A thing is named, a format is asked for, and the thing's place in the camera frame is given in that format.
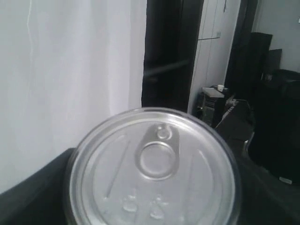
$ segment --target pull tab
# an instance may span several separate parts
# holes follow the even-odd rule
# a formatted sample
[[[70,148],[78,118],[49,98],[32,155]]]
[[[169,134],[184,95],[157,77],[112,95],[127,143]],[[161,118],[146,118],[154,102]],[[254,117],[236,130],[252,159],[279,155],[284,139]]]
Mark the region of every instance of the pull tab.
[[[164,180],[179,167],[179,132],[168,124],[151,126],[138,145],[135,164],[151,180]]]

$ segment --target can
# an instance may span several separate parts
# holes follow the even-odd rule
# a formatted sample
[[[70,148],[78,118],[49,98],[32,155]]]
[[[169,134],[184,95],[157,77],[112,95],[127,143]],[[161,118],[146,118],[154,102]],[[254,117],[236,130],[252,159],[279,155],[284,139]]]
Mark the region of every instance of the can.
[[[106,120],[67,167],[65,214],[79,225],[234,224],[240,177],[233,154],[202,121],[142,108]]]

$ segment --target white curtain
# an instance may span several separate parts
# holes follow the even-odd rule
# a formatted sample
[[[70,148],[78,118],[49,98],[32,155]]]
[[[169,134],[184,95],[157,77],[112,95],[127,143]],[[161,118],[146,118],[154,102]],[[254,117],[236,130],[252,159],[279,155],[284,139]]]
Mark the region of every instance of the white curtain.
[[[141,107],[146,5],[0,1],[0,193]]]

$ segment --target embossed lid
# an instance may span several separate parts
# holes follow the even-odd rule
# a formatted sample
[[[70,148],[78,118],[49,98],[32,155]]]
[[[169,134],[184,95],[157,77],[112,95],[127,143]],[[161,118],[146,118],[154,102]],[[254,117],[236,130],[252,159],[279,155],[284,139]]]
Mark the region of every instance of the embossed lid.
[[[75,224],[233,224],[240,180],[210,127],[182,112],[144,108],[85,137],[69,165],[66,196]]]

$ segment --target can rim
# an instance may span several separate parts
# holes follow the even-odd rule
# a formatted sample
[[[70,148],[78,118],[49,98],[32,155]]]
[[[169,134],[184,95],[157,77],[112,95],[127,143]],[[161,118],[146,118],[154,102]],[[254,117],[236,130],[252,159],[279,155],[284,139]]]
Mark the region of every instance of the can rim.
[[[132,109],[128,110],[125,112],[122,112],[120,114],[114,115],[97,126],[95,126],[78,144],[74,152],[72,153],[66,167],[66,172],[65,172],[65,179],[64,179],[64,184],[63,184],[63,207],[64,207],[64,213],[67,219],[68,224],[77,224],[75,216],[72,211],[72,206],[70,202],[70,178],[71,174],[73,171],[73,165],[74,162],[79,154],[79,147],[86,142],[88,137],[90,137],[91,134],[93,134],[97,129],[105,125],[106,123],[110,121],[114,121],[116,118],[126,115],[129,113],[141,113],[141,112],[158,112],[158,113],[169,113],[172,115],[176,116],[181,116],[184,117],[191,122],[203,127],[208,131],[214,138],[215,140],[221,145],[221,147],[225,150],[224,152],[226,153],[228,160],[232,166],[232,172],[234,176],[234,181],[235,181],[235,192],[234,192],[234,203],[232,205],[232,213],[230,214],[228,218],[228,223],[229,224],[236,224],[240,215],[240,206],[241,206],[241,181],[240,181],[240,172],[238,170],[237,162],[235,160],[234,154],[231,151],[230,147],[228,144],[222,139],[222,137],[209,125],[204,123],[203,121],[197,119],[196,117],[189,115],[185,112],[181,112],[178,110],[174,109],[169,109],[169,108],[162,108],[162,107],[144,107],[144,108],[138,108],[138,109]]]

